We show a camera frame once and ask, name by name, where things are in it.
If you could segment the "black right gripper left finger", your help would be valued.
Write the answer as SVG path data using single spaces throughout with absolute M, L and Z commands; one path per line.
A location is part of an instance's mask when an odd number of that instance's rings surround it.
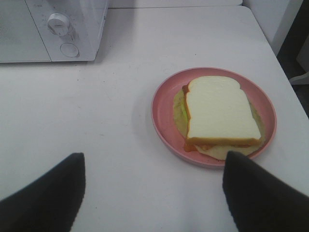
M 83 153 L 73 153 L 0 202 L 2 232 L 69 232 L 86 186 Z

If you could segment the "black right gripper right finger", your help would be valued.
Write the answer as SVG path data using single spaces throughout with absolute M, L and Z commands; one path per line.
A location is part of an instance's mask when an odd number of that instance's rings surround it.
M 309 198 L 245 155 L 229 151 L 223 191 L 240 232 L 307 232 Z

